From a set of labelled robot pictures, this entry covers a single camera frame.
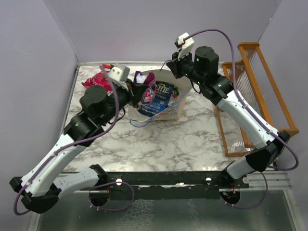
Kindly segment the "purple candy bag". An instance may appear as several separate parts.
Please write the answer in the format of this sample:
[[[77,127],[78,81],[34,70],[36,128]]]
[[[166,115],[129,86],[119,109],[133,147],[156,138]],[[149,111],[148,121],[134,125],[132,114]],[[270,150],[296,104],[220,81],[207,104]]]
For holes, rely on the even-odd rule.
[[[154,73],[143,74],[140,71],[136,71],[134,74],[133,83],[143,84],[147,86],[144,94],[141,98],[141,104],[150,104],[156,95],[156,80]]]

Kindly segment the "blue kettle chips bag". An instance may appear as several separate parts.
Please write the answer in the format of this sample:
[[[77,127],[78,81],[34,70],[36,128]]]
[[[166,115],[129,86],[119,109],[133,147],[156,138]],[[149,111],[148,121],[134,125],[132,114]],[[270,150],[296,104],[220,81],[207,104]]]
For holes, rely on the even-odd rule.
[[[168,106],[173,89],[173,84],[157,81],[154,100],[150,104],[143,105],[138,112],[148,117],[152,117],[162,112]]]

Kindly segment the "red snack bag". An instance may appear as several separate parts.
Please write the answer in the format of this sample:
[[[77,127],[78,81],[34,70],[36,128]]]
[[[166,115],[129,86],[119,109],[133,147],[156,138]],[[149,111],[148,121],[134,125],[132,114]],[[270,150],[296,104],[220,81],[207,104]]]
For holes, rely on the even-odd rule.
[[[103,86],[107,92],[112,91],[108,79],[103,72],[97,73],[96,75],[94,75],[91,78],[88,78],[85,82],[82,82],[81,84],[86,89],[90,88],[91,86],[98,85],[98,86]]]

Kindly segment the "checkered paper bag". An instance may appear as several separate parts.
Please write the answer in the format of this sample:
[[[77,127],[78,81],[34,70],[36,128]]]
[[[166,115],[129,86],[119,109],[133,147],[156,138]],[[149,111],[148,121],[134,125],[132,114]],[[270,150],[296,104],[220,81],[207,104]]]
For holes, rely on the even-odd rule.
[[[137,107],[128,107],[128,118],[132,126],[142,128],[158,120],[178,120],[181,117],[186,97],[192,89],[191,82],[185,78],[176,79],[167,69],[146,68],[135,71],[135,80],[145,80],[154,77],[154,90],[148,90],[145,98],[150,93],[154,95],[150,103],[139,103]]]

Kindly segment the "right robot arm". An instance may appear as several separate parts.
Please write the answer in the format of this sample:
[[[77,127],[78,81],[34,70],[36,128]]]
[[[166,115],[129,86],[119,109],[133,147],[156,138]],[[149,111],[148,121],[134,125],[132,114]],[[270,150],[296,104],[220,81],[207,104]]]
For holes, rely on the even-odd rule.
[[[226,112],[248,135],[254,150],[229,164],[221,183],[232,188],[243,175],[262,172],[282,153],[290,140],[287,131],[278,131],[264,120],[235,89],[235,83],[218,73],[219,56],[211,47],[201,46],[191,53],[183,46],[173,53],[167,66],[175,78],[186,77],[197,84],[200,93]]]

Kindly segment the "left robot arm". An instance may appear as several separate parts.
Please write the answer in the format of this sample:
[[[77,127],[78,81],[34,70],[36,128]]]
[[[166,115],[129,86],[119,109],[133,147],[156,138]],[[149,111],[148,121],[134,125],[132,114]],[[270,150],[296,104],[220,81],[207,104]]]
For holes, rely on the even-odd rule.
[[[105,187],[107,173],[99,165],[61,179],[58,176],[78,154],[114,127],[120,110],[128,104],[136,106],[148,88],[131,81],[124,88],[111,87],[111,94],[99,85],[86,89],[79,100],[82,110],[70,120],[49,153],[26,175],[10,180],[17,192],[16,201],[22,202],[26,212],[42,214],[68,193]]]

